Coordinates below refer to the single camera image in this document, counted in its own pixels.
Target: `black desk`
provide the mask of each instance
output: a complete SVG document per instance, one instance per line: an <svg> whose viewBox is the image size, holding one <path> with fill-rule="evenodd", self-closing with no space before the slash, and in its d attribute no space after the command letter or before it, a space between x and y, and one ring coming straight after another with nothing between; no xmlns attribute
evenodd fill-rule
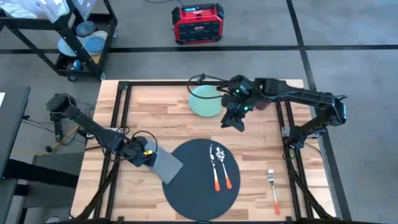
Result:
<svg viewBox="0 0 398 224"><path fill-rule="evenodd" d="M6 93L0 106L0 174L3 175L25 113L30 87L0 87Z"/></svg>

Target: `light green bowl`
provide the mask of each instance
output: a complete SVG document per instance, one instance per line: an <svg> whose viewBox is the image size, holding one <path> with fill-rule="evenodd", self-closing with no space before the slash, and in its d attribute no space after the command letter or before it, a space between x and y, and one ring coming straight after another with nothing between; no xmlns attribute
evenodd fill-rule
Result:
<svg viewBox="0 0 398 224"><path fill-rule="evenodd" d="M220 92L217 91L216 87L211 85L198 86L192 93L203 97L220 96ZM221 97L215 99L200 99L192 94L189 96L189 107L191 107L191 110L195 114L204 117L217 115L223 109L221 106Z"/></svg>

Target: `light blue plate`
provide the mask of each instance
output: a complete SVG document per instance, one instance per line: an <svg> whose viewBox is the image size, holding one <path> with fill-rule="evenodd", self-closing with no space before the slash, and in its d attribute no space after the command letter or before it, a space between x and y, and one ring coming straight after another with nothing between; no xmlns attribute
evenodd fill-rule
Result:
<svg viewBox="0 0 398 224"><path fill-rule="evenodd" d="M203 97L220 96L220 92L217 91L216 87L211 85L198 86L192 93ZM223 109L221 97L209 100L197 98L192 94L189 96L189 107L195 114L204 117L217 115Z"/></svg>
<svg viewBox="0 0 398 224"><path fill-rule="evenodd" d="M82 45L84 45L84 38L76 36ZM69 47L63 38L58 41L58 50L66 56L76 57L74 51Z"/></svg>
<svg viewBox="0 0 398 224"><path fill-rule="evenodd" d="M100 54L105 46L105 40L102 37L88 36L85 39L85 47L90 55Z"/></svg>

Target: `orange handle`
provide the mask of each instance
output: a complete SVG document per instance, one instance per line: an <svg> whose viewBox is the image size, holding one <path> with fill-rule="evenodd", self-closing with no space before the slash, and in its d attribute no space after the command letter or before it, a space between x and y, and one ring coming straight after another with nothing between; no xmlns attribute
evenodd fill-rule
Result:
<svg viewBox="0 0 398 224"><path fill-rule="evenodd" d="M217 192L220 191L220 184L218 183L218 177L217 177L217 172L216 169L213 168L213 172L214 172L214 185L215 185L215 189Z"/></svg>
<svg viewBox="0 0 398 224"><path fill-rule="evenodd" d="M226 177L226 187L227 187L228 189L232 189L232 184L231 184L231 181L229 180L228 177Z"/></svg>
<svg viewBox="0 0 398 224"><path fill-rule="evenodd" d="M275 202L275 214L280 215L280 210L279 210L279 206L278 206L278 202Z"/></svg>
<svg viewBox="0 0 398 224"><path fill-rule="evenodd" d="M220 191L220 184L218 183L218 180L215 180L215 187L216 187L216 191L219 192Z"/></svg>

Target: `black round plate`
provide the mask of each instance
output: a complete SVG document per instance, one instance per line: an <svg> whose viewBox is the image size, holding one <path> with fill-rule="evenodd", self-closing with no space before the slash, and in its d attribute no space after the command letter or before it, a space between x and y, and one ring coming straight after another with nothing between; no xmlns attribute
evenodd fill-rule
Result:
<svg viewBox="0 0 398 224"><path fill-rule="evenodd" d="M213 144L216 171L221 190L215 190L210 145ZM224 165L232 183L227 189L222 163L216 157L216 148L224 150ZM167 201L182 216L192 220L212 220L232 206L239 193L240 173L232 153L218 142L194 139L180 145L172 153L183 167L168 185L163 184Z"/></svg>

